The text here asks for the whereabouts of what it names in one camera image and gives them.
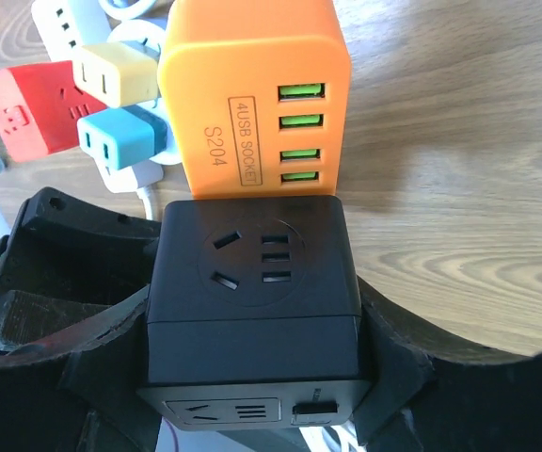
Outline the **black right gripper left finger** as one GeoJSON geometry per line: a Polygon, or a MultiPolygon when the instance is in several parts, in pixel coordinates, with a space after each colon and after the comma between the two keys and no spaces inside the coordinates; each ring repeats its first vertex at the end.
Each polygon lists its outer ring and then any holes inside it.
{"type": "Polygon", "coordinates": [[[148,290],[0,356],[0,451],[153,451],[140,383],[148,290]]]}

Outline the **black cube socket adapter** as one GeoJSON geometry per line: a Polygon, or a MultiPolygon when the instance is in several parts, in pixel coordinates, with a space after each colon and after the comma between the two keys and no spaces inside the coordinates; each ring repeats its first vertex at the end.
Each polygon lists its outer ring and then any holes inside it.
{"type": "Polygon", "coordinates": [[[138,392],[184,430],[339,425],[371,386],[361,318],[338,198],[172,202],[138,392]]]}

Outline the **red cube socket adapter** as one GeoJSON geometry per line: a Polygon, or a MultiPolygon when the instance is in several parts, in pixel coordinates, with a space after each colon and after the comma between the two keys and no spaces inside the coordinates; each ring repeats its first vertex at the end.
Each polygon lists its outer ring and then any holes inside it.
{"type": "Polygon", "coordinates": [[[69,60],[0,70],[0,136],[16,163],[76,147],[77,121],[104,109],[74,84],[69,60]]]}

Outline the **orange USB power strip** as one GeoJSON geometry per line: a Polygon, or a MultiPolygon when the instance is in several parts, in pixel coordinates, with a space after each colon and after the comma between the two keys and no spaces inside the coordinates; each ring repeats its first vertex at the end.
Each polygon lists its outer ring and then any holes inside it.
{"type": "Polygon", "coordinates": [[[334,194],[351,58],[329,1],[176,1],[158,85],[197,199],[334,194]]]}

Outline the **light blue round socket base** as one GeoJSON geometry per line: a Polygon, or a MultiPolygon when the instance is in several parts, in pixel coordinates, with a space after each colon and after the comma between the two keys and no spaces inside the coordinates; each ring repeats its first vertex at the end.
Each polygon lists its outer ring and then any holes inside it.
{"type": "MultiPolygon", "coordinates": [[[[167,19],[164,18],[133,19],[116,25],[110,32],[107,41],[138,41],[160,56],[166,27],[167,19]]],[[[162,99],[158,97],[155,100],[140,103],[138,106],[153,116],[160,118],[167,126],[166,147],[154,156],[151,161],[164,166],[180,164],[182,162],[181,155],[175,143],[167,110],[162,99]]]]}

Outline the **white power strip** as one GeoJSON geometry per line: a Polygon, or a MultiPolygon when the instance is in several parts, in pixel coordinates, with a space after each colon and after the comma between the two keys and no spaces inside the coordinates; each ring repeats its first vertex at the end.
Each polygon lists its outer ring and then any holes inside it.
{"type": "MultiPolygon", "coordinates": [[[[111,32],[104,10],[95,1],[35,1],[31,15],[53,61],[69,60],[73,48],[103,42],[111,32]]],[[[95,164],[104,185],[115,194],[135,192],[143,196],[163,178],[162,166],[151,160],[119,170],[109,169],[100,161],[95,164]]]]}

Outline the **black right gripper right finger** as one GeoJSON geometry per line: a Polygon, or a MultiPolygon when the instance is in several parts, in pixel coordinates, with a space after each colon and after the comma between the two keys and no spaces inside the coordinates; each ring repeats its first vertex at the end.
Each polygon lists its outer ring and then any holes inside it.
{"type": "Polygon", "coordinates": [[[369,451],[542,451],[542,353],[474,343],[359,282],[375,384],[354,412],[369,451]]]}

